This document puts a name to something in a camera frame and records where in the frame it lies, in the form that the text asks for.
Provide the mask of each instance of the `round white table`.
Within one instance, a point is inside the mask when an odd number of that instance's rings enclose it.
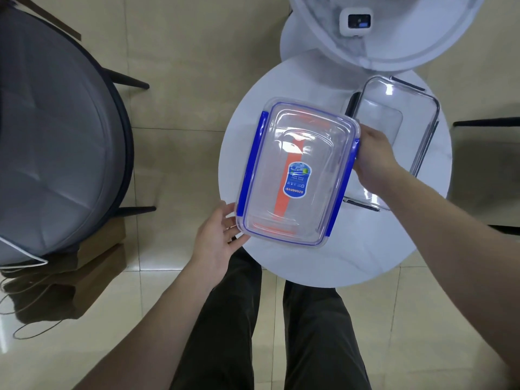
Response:
[[[289,0],[300,30],[281,46],[312,41],[339,64],[372,71],[406,71],[425,64],[451,47],[475,19],[484,0]],[[364,37],[339,32],[339,12],[369,7],[372,31]]]
[[[268,100],[288,97],[340,113],[368,77],[359,69],[334,63],[317,49],[290,58],[265,74],[244,96],[224,135],[218,163],[221,198],[226,202],[237,199],[258,117]],[[397,77],[430,92],[413,71]],[[442,196],[448,193],[451,138],[443,113],[418,177]],[[323,288],[367,281],[394,268],[415,249],[392,212],[374,212],[347,203],[340,208],[328,242],[319,249],[294,248],[258,238],[251,238],[244,247],[276,275]]]

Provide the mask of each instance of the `blue label sticker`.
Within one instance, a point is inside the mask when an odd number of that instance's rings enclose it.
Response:
[[[302,162],[293,162],[289,164],[287,179],[283,192],[286,196],[293,199],[300,199],[307,192],[307,184],[309,183],[310,174],[313,170],[309,164]]]

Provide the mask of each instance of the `right hand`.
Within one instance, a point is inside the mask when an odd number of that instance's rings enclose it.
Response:
[[[359,144],[354,163],[359,181],[371,193],[384,197],[392,183],[407,172],[395,160],[392,146],[384,133],[361,124]]]

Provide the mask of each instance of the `cable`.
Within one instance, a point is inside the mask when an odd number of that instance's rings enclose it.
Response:
[[[26,252],[22,248],[16,246],[12,242],[7,241],[5,238],[2,238],[1,236],[0,236],[0,242],[5,243],[6,245],[10,246],[11,248],[16,249],[18,252],[23,253],[25,256],[30,257],[30,258],[32,258],[32,259],[34,259],[34,260],[39,262],[37,264],[27,264],[27,265],[22,265],[22,266],[8,266],[8,267],[3,267],[2,266],[2,267],[0,267],[0,269],[40,267],[42,265],[45,265],[45,264],[49,263],[49,261],[47,261],[47,260],[45,260],[45,259],[43,259],[41,257],[37,257],[37,256],[35,256],[35,255],[33,255],[33,254],[29,253],[29,252]]]

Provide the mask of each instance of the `blue lid rim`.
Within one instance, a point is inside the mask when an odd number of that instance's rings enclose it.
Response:
[[[337,192],[336,202],[330,215],[329,224],[327,226],[327,230],[325,231],[325,236],[327,237],[330,236],[332,228],[334,227],[334,223],[336,222],[337,214],[340,211],[340,206],[343,202],[343,196],[345,195],[345,190],[347,189],[348,179],[350,178],[350,174],[352,173],[352,168],[354,167],[354,161],[356,160],[358,149],[359,138],[355,138],[354,143],[352,145],[352,151],[348,156],[347,167],[345,169],[345,173],[343,174],[343,180],[341,181],[340,189]]]
[[[262,142],[262,136],[264,133],[265,126],[267,125],[267,120],[269,119],[269,112],[262,111],[260,115],[260,119],[258,120],[258,126],[256,128],[255,137],[253,139],[253,144],[251,145],[251,151],[249,153],[248,163],[245,166],[244,173],[244,181],[242,182],[242,189],[240,190],[240,195],[238,198],[236,215],[243,216],[245,203],[248,200],[249,195],[249,186],[251,185],[251,181],[253,179],[254,168],[256,164],[256,157],[258,155],[258,150],[260,149],[260,143]]]

